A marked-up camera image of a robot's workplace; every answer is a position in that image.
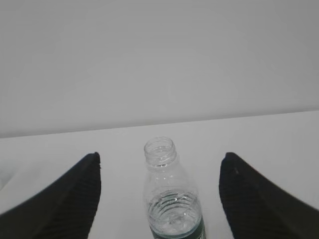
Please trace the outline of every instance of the plastic water bottle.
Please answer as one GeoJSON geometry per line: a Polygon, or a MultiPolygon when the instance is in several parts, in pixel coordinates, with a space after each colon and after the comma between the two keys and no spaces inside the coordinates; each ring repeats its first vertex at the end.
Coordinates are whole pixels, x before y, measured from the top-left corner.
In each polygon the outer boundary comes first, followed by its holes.
{"type": "Polygon", "coordinates": [[[154,238],[205,239],[198,189],[181,166],[173,141],[153,138],[144,151],[144,201],[154,238]]]}

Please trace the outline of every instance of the gray wall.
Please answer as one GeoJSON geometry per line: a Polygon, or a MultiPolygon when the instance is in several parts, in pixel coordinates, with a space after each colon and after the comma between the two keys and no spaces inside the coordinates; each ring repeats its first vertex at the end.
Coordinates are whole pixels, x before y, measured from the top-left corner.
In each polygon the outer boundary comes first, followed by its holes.
{"type": "Polygon", "coordinates": [[[319,109],[319,1],[4,0],[0,137],[319,109]]]}

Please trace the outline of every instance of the water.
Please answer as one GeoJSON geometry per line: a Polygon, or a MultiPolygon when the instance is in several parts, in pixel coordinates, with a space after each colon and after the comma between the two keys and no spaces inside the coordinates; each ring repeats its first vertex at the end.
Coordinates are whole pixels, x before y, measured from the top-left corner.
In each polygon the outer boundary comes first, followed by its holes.
{"type": "Polygon", "coordinates": [[[149,223],[155,239],[205,239],[198,198],[183,190],[168,190],[152,199],[149,223]]]}

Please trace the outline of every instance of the bottle neck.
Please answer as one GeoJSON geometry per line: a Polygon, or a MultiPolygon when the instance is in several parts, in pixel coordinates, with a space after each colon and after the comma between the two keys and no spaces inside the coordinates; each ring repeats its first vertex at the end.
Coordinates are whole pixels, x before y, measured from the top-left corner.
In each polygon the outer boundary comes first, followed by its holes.
{"type": "Polygon", "coordinates": [[[178,154],[170,138],[156,137],[144,147],[146,166],[150,171],[168,171],[178,164],[178,154]]]}

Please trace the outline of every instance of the ribbed black rubber pad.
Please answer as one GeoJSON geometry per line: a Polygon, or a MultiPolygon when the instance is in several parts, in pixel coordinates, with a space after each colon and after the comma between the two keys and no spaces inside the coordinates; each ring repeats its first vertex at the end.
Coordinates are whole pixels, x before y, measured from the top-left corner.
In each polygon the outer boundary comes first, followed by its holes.
{"type": "Polygon", "coordinates": [[[235,239],[319,239],[319,212],[234,153],[222,161],[219,193],[235,239]]]}
{"type": "Polygon", "coordinates": [[[87,239],[100,194],[100,157],[88,154],[42,192],[2,214],[0,238],[87,239]]]}

